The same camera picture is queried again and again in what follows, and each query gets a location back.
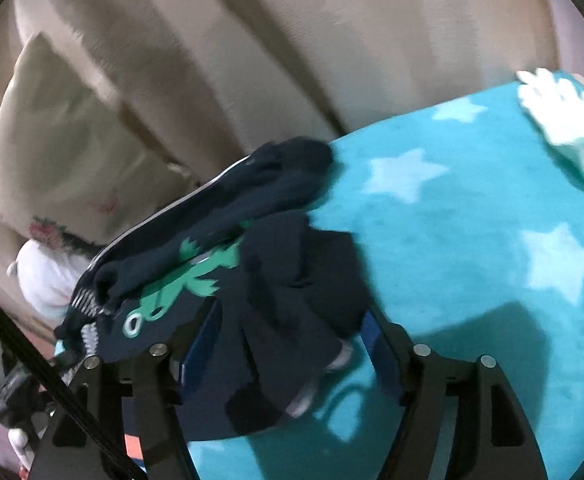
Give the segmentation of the beige floral pillow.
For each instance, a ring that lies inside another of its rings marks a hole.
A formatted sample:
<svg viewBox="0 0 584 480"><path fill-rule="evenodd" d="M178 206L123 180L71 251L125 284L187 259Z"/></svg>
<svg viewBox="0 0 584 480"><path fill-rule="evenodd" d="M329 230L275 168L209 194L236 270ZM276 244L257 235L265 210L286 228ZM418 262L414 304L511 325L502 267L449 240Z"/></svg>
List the beige floral pillow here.
<svg viewBox="0 0 584 480"><path fill-rule="evenodd" d="M48 247L93 254L195 186L45 36L30 40L0 104L0 222Z"/></svg>

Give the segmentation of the beige curtain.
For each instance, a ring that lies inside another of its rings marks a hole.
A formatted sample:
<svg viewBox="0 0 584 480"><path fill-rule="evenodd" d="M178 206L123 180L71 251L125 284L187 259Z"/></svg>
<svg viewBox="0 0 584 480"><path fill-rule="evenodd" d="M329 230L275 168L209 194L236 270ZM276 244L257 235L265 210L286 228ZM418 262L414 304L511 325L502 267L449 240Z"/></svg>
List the beige curtain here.
<svg viewBox="0 0 584 480"><path fill-rule="evenodd" d="M264 143L559 64L548 0L0 0L0 104L38 35L196 186ZM26 240L0 222L0 305L44 330L7 276Z"/></svg>

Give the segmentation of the white plush toy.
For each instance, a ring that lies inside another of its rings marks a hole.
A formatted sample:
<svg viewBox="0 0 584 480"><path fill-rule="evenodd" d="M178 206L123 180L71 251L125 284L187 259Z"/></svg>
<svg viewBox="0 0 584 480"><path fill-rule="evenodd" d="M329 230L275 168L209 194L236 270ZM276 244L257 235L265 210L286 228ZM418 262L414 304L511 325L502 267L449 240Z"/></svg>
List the white plush toy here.
<svg viewBox="0 0 584 480"><path fill-rule="evenodd" d="M546 68L517 70L518 99L546 143L584 179L584 91Z"/></svg>

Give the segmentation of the navy striped child pants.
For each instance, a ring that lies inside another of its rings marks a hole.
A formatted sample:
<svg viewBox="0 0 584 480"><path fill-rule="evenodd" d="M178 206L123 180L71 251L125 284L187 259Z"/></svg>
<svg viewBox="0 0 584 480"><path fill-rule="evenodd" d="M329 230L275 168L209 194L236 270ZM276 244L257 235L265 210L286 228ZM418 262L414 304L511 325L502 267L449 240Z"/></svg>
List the navy striped child pants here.
<svg viewBox="0 0 584 480"><path fill-rule="evenodd" d="M173 337L203 307L204 330L176 377L189 441L252 434L303 414L324 374L346 367L372 298L353 237L312 226L327 143L268 143L104 248L56 329L117 362Z"/></svg>

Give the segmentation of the turquoise cartoon star blanket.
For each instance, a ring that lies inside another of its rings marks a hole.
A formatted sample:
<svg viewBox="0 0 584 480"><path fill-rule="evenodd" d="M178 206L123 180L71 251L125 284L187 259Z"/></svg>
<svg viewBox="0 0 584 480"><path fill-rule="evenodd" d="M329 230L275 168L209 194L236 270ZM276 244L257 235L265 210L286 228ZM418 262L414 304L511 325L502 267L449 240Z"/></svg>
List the turquoise cartoon star blanket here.
<svg viewBox="0 0 584 480"><path fill-rule="evenodd" d="M578 91L584 84L574 76ZM327 143L310 223L353 237L372 304L453 358L491 354L552 478L584 460L584 179L548 146L520 81ZM192 441L207 479L369 479L398 419L362 355L324 374L300 416Z"/></svg>

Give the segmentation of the white plush pillow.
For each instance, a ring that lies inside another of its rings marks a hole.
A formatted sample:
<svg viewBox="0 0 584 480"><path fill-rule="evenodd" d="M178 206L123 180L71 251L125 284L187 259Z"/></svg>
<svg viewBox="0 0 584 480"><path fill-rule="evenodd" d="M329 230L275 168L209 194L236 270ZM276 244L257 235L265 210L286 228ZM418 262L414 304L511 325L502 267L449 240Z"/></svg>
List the white plush pillow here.
<svg viewBox="0 0 584 480"><path fill-rule="evenodd" d="M75 252L49 248L28 240L7 267L26 302L45 320L59 324L90 259Z"/></svg>

